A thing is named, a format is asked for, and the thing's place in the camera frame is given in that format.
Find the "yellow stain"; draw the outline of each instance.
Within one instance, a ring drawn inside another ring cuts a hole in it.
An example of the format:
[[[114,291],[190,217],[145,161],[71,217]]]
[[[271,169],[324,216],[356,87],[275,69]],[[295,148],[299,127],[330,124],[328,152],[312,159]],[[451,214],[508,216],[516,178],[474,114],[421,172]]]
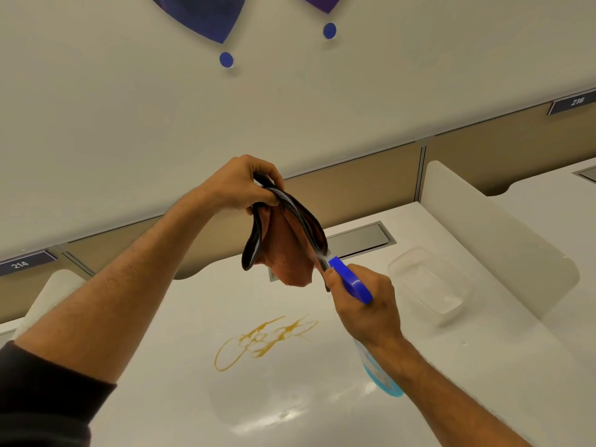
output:
[[[273,323],[278,322],[282,318],[286,316],[281,316],[278,318],[274,318],[273,320],[266,321],[265,323],[261,323],[257,326],[254,330],[248,332],[247,334],[241,334],[240,336],[232,337],[221,346],[218,353],[215,355],[215,360],[213,361],[213,365],[215,368],[220,372],[225,372],[226,370],[232,368],[243,356],[244,353],[247,351],[251,352],[251,356],[254,359],[262,358],[265,354],[267,354],[276,343],[279,343],[284,340],[288,340],[291,337],[302,337],[302,334],[305,332],[310,331],[313,329],[319,322],[317,321],[309,321],[307,323],[302,323],[308,314],[299,318],[291,325],[283,326],[281,328],[277,328],[273,331],[267,332],[265,328]],[[300,330],[298,333],[295,331],[298,328],[305,328],[304,330]],[[224,347],[229,344],[230,342],[236,340],[238,342],[238,347],[242,349],[240,354],[233,360],[230,364],[226,367],[219,367],[218,366],[218,359],[221,351]]]

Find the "white wall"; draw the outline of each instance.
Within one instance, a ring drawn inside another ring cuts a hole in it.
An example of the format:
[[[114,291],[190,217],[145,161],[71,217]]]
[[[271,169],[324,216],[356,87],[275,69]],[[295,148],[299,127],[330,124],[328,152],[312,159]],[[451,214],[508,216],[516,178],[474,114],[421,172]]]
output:
[[[596,0],[247,0],[224,46],[151,0],[2,0],[0,257],[594,84]],[[221,51],[237,68],[223,69]]]

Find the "purple pennant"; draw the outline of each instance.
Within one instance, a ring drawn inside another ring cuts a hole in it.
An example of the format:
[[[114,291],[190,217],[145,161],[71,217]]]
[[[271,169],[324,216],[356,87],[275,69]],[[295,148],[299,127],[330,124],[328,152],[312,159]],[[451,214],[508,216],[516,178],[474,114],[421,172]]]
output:
[[[195,33],[223,44],[245,0],[153,0]]]
[[[333,8],[339,3],[339,0],[306,0],[311,5],[322,10],[324,13],[329,14],[333,11]]]

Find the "hand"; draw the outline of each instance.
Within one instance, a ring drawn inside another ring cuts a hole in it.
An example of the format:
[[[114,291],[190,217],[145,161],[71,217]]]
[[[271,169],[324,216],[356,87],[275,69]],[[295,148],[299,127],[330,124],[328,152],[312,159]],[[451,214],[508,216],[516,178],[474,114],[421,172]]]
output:
[[[269,177],[277,187],[284,189],[284,180],[273,164],[243,155],[232,158],[195,191],[207,194],[216,210],[242,210],[255,202],[278,205],[279,200],[271,191],[255,183],[253,173]]]
[[[384,348],[403,341],[391,280],[360,265],[350,264],[348,268],[367,286],[373,300],[368,305],[362,304],[347,292],[335,270],[325,271],[325,284],[332,292],[337,314],[347,332],[366,348]]]

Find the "tan fabric panel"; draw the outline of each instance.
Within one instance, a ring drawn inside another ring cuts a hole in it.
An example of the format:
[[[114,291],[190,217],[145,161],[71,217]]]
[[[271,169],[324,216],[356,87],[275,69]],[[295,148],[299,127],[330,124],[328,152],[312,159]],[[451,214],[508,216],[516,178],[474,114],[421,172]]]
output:
[[[420,145],[412,143],[304,174],[286,185],[327,227],[413,202],[419,162]],[[97,272],[156,222],[151,219],[73,241],[66,249]],[[241,253],[251,227],[252,218],[243,212],[213,217],[176,277],[188,277],[209,263]]]
[[[0,323],[25,316],[55,271],[67,269],[84,279],[90,278],[56,248],[48,251],[57,260],[0,277]]]
[[[547,116],[535,106],[428,140],[438,160],[487,195],[518,180],[596,156],[596,104]]]

